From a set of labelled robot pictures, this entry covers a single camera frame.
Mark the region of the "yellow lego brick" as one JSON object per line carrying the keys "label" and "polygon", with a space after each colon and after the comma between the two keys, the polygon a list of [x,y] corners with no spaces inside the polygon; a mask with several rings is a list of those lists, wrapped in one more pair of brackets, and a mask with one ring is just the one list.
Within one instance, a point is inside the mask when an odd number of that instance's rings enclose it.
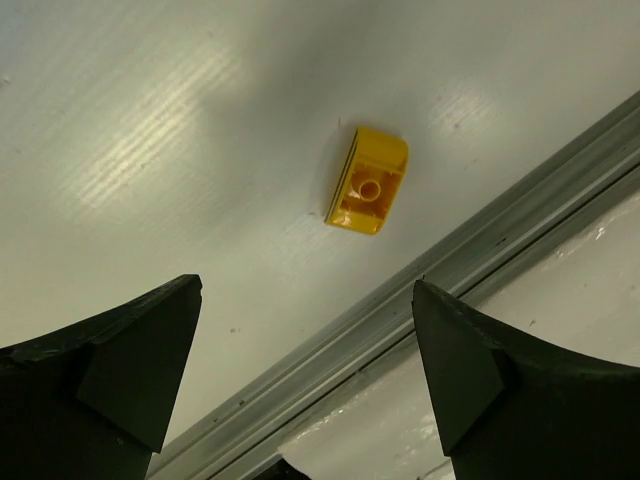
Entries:
{"label": "yellow lego brick", "polygon": [[356,128],[325,223],[354,232],[380,232],[406,174],[405,140],[366,126]]}

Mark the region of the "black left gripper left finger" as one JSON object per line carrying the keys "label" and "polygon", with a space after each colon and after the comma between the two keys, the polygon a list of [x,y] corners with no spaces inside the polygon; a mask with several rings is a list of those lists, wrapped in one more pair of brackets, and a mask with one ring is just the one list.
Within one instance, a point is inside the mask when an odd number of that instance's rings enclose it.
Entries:
{"label": "black left gripper left finger", "polygon": [[163,448],[201,289],[199,276],[181,275],[2,348],[2,478],[144,478]]}

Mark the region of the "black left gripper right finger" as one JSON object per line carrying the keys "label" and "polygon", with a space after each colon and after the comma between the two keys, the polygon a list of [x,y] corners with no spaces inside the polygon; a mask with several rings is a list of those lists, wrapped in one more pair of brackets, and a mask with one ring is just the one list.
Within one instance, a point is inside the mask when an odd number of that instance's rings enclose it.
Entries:
{"label": "black left gripper right finger", "polygon": [[635,479],[639,371],[539,339],[419,281],[412,311],[459,479]]}

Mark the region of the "aluminium frame rail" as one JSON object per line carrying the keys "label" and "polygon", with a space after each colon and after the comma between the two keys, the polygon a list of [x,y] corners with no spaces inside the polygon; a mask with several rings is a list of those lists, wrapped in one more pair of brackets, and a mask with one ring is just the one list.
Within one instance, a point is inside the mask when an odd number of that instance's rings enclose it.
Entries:
{"label": "aluminium frame rail", "polygon": [[149,477],[244,479],[268,468],[279,444],[329,399],[413,352],[417,281],[481,303],[638,187],[632,96],[172,441]]}

